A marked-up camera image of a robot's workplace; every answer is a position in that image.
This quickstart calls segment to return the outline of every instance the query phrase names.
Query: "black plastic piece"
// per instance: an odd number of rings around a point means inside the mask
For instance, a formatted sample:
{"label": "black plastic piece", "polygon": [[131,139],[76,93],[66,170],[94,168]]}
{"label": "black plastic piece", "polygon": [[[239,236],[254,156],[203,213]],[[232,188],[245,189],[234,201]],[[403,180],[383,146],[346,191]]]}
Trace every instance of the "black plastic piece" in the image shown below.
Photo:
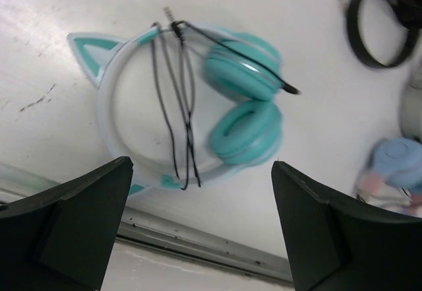
{"label": "black plastic piece", "polygon": [[296,291],[422,290],[422,220],[358,201],[286,163],[272,182]]}
{"label": "black plastic piece", "polygon": [[102,286],[132,180],[121,157],[85,176],[0,206],[2,290]]}

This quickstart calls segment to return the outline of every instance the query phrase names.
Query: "metal edge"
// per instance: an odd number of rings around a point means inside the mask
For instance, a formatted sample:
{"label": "metal edge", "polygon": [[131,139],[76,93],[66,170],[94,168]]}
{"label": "metal edge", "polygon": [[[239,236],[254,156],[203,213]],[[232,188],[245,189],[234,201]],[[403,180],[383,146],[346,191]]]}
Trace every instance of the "metal edge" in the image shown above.
{"label": "metal edge", "polygon": [[200,265],[201,267],[207,267],[207,268],[223,271],[223,272],[229,273],[231,275],[238,275],[238,276],[243,276],[243,277],[247,277],[247,278],[253,278],[253,279],[265,281],[265,282],[268,282],[268,283],[271,283],[271,284],[277,284],[277,285],[285,286],[285,287],[292,288],[292,289],[294,288],[293,283],[290,282],[290,281],[287,281],[287,280],[272,278],[270,276],[265,276],[265,275],[261,275],[261,274],[258,274],[258,273],[249,272],[249,271],[239,269],[239,268],[236,268],[236,267],[230,267],[230,266],[225,265],[223,263],[215,263],[213,261],[209,261],[208,259],[200,259],[200,258],[197,258],[197,257],[192,256],[192,255],[185,255],[183,253],[179,253],[177,251],[172,251],[170,249],[164,249],[162,247],[157,247],[155,245],[150,245],[150,244],[143,243],[143,242],[137,242],[137,241],[130,240],[130,239],[127,239],[127,238],[122,238],[120,236],[116,237],[116,242],[122,243],[122,244],[125,244],[125,245],[129,245],[129,246],[133,246],[135,248],[140,248],[140,249],[143,249],[143,250],[146,250],[146,251],[150,251],[150,252],[158,254],[158,255],[163,255],[163,256],[166,256],[166,257],[171,257],[173,259],[182,260],[182,261],[187,262],[187,263]]}
{"label": "metal edge", "polygon": [[286,258],[235,243],[129,207],[118,231],[136,243],[163,249],[203,263],[219,264],[245,274],[291,282]]}

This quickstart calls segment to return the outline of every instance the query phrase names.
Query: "pink fabric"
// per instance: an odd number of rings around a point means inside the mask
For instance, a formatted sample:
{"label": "pink fabric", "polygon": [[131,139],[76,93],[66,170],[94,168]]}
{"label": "pink fabric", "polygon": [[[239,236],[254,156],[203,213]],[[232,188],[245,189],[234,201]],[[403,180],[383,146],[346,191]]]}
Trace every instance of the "pink fabric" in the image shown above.
{"label": "pink fabric", "polygon": [[384,176],[369,172],[367,175],[363,176],[360,188],[368,193],[377,193],[384,185],[384,182]]}

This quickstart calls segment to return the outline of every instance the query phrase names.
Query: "headphones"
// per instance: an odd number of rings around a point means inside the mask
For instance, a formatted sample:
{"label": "headphones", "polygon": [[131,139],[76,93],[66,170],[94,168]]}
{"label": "headphones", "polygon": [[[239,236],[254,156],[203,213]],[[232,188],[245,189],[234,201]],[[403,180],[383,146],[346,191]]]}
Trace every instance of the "headphones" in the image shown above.
{"label": "headphones", "polygon": [[376,60],[366,48],[359,30],[362,0],[350,0],[346,13],[346,28],[349,44],[354,54],[364,65],[374,69],[395,68],[412,56],[422,28],[422,0],[386,0],[398,22],[406,29],[406,40],[387,64]]}
{"label": "headphones", "polygon": [[99,88],[98,123],[110,153],[114,157],[132,158],[135,173],[129,194],[147,185],[180,189],[185,184],[196,183],[195,178],[185,180],[162,174],[158,163],[135,156],[120,138],[112,116],[117,81],[130,56],[161,32],[176,32],[175,25],[184,32],[196,31],[214,42],[204,60],[206,76],[251,99],[232,109],[212,130],[209,145],[221,164],[200,174],[204,185],[270,159],[282,143],[283,121],[272,99],[282,88],[292,94],[299,92],[281,79],[282,59],[278,50],[251,34],[188,22],[173,22],[163,29],[155,26],[129,41],[95,33],[69,34],[77,61]]}

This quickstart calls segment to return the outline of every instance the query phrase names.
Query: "white table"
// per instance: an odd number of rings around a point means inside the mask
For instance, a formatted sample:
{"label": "white table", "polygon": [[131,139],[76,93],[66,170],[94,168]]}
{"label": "white table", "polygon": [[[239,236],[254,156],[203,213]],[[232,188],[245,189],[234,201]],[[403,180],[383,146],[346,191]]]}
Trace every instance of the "white table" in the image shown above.
{"label": "white table", "polygon": [[[76,63],[66,35],[93,31],[130,38],[155,20],[166,22],[162,7],[171,5],[177,18],[252,32],[281,51],[283,76],[303,94],[276,97],[285,117],[285,140],[274,159],[352,193],[374,142],[399,135],[397,110],[409,65],[391,71],[362,66],[346,41],[343,4],[344,0],[0,0],[0,161],[67,181],[111,160],[96,124],[96,89]],[[368,1],[363,26],[374,54],[386,59],[402,34],[380,10],[381,4]],[[150,61],[147,52],[142,63]],[[145,77],[152,81],[150,73]],[[155,92],[147,94],[155,98]],[[126,102],[138,106],[136,100]],[[120,124],[125,121],[136,128],[129,119],[119,119]],[[286,256],[271,166],[268,162],[251,168],[208,189],[151,191],[129,205]]]}

